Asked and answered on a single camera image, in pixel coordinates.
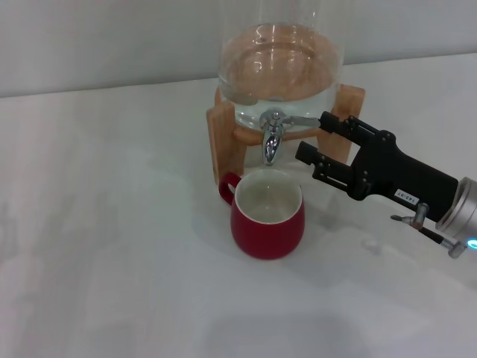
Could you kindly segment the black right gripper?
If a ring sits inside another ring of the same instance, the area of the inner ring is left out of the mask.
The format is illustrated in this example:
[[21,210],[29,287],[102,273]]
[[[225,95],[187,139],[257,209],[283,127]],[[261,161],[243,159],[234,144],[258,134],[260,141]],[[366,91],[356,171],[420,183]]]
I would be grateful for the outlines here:
[[410,210],[425,203],[429,206],[427,218],[434,222],[451,207],[458,180],[404,154],[392,133],[379,132],[354,116],[341,121],[329,112],[323,112],[319,122],[320,129],[354,142],[359,150],[350,167],[302,141],[295,158],[315,167],[315,180],[349,190],[349,196],[357,201],[381,195]]

